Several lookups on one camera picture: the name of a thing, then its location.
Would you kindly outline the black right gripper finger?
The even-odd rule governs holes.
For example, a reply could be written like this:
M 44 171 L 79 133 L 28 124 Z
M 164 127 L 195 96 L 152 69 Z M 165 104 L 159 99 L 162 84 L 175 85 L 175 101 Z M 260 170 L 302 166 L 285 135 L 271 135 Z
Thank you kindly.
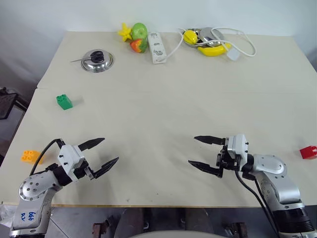
M 194 137 L 195 140 L 198 140 L 202 143 L 206 144 L 216 144 L 216 145 L 222 145 L 223 144 L 223 139 L 219 137 L 214 137 L 214 136 L 207 136 L 207 135 L 199 135 Z
M 215 175 L 218 178 L 222 178 L 222 169 L 221 168 L 213 168 L 209 164 L 198 162 L 198 161 L 188 160 L 188 163 L 191 164 L 192 166 L 194 166 L 195 168 L 199 169 L 202 172 Z

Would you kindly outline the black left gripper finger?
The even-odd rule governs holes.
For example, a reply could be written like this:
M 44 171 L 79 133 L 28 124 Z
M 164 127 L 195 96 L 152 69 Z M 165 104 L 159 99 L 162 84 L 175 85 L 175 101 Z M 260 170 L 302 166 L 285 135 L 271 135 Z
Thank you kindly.
M 97 170 L 96 172 L 92 172 L 93 177 L 95 179 L 101 177 L 102 175 L 104 175 L 106 172 L 108 172 L 115 164 L 116 162 L 119 160 L 119 158 L 114 158 L 110 161 L 108 161 L 107 163 L 103 164 L 102 167 Z
M 80 149 L 80 151 L 91 149 L 91 148 L 97 146 L 98 144 L 100 144 L 104 140 L 105 140 L 104 137 L 91 139 L 91 140 L 88 140 L 88 141 L 78 145 L 78 148 Z

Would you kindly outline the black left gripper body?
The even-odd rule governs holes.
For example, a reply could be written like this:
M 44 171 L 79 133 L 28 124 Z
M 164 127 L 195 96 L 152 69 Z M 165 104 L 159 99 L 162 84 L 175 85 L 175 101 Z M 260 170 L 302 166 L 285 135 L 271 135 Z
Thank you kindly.
M 74 174 L 77 179 L 81 179 L 84 176 L 87 176 L 89 179 L 95 178 L 94 171 L 89 167 L 89 164 L 86 160 L 84 160 L 82 164 L 74 170 Z

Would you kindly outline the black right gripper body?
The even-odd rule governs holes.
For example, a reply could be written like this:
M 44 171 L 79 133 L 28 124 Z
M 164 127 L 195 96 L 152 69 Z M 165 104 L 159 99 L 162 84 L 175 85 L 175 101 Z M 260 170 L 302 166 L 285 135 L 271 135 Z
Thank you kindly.
M 217 155 L 216 165 L 221 169 L 240 171 L 241 156 L 233 153 L 231 155 L 228 152 L 228 138 L 221 139 L 222 149 Z

